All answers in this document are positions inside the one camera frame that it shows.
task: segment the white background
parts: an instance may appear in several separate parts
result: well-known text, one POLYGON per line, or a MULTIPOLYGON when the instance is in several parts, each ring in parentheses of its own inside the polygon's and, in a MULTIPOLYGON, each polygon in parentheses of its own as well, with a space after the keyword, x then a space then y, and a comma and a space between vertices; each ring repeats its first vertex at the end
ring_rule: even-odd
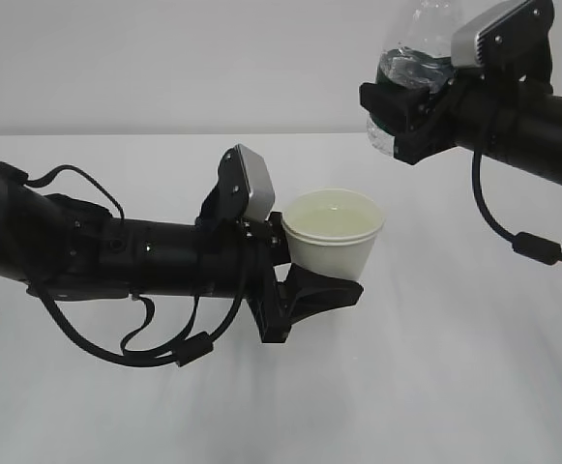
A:
MULTIPOLYGON (((192 223, 225 149, 265 156, 281 211, 311 189, 357 189, 388 220, 356 307, 261 345, 247 307, 210 356, 135 370, 91 358, 24 287, 0 278, 0 464, 562 464, 562 265, 511 252, 470 194, 469 156, 409 167, 363 134, 0 137, 33 177, 74 162, 130 218, 192 223)), ((485 162, 486 197, 511 230, 562 242, 562 188, 485 162)), ((71 174, 46 193, 105 201, 71 174)), ((133 348, 186 322, 158 299, 133 348)), ((228 301, 202 301, 215 328, 228 301)), ((64 304, 116 350, 143 317, 129 301, 64 304)))
POLYGON ((363 131, 358 87, 405 3, 0 0, 0 133, 363 131))

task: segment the table surface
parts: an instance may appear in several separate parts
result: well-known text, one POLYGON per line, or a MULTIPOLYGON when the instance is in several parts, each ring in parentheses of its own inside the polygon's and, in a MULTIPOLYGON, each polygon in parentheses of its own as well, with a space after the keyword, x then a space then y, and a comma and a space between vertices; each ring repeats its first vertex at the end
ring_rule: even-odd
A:
MULTIPOLYGON (((281 211, 300 193, 359 190, 387 222, 359 304, 259 343, 243 307, 214 353, 131 369, 74 347, 24 287, 0 278, 0 463, 562 464, 562 265, 511 252, 483 223, 462 150, 407 166, 362 134, 0 137, 39 177, 76 164, 129 218, 192 223, 226 149, 263 155, 281 211)), ((562 243, 562 188, 486 160, 486 198, 517 232, 562 243)), ((104 204, 63 174, 46 193, 104 204)), ((133 342, 171 337, 188 299, 158 299, 133 342)), ((204 300, 200 329, 228 301, 204 300)), ((130 301, 63 304, 112 350, 140 324, 130 301)))

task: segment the white paper cup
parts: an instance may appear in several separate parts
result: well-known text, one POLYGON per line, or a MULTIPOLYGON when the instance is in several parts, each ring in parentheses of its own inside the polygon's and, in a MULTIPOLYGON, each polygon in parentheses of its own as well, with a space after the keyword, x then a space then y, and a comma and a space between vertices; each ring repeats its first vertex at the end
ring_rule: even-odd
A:
POLYGON ((341 188, 297 198, 282 213, 291 261, 323 276, 357 281, 384 214, 362 193, 341 188))

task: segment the white wall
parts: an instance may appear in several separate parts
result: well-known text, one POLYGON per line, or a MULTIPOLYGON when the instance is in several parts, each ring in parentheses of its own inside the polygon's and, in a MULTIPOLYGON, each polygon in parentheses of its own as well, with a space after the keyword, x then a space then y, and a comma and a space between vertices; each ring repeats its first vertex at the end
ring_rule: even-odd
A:
POLYGON ((0 0, 0 133, 361 131, 401 4, 0 0))

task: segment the cup rim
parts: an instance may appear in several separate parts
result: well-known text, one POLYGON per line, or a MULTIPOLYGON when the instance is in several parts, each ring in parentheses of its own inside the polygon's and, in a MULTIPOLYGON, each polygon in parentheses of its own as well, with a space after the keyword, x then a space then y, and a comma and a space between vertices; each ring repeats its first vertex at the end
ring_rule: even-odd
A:
POLYGON ((382 209, 379 206, 377 206, 377 204, 373 201, 372 198, 366 196, 365 194, 361 193, 360 191, 352 190, 352 189, 349 189, 349 188, 326 188, 326 189, 320 188, 320 189, 317 189, 317 190, 308 191, 308 192, 298 196, 297 198, 295 198, 285 208, 285 210, 286 211, 289 210, 294 204, 296 204, 298 201, 304 199, 305 197, 308 197, 308 196, 316 194, 316 193, 326 192, 326 191, 350 193, 352 195, 361 197, 363 200, 366 200, 367 203, 371 204, 373 209, 379 215, 379 218, 377 220, 377 226, 372 228, 368 232, 364 232, 362 234, 348 235, 346 237, 328 237, 328 236, 324 236, 324 235, 307 234, 307 233, 299 232, 296 229, 294 229, 289 222, 287 222, 285 214, 282 214, 281 223, 282 223, 283 228, 285 229, 285 232, 289 233, 296 240, 300 240, 302 242, 312 244, 312 245, 321 245, 321 246, 339 245, 339 246, 344 246, 344 245, 356 245, 356 244, 360 244, 362 242, 366 242, 368 239, 371 239, 372 237, 376 236, 381 231, 381 229, 384 226, 384 222, 386 221, 386 218, 384 216, 384 212, 382 211, 382 209))

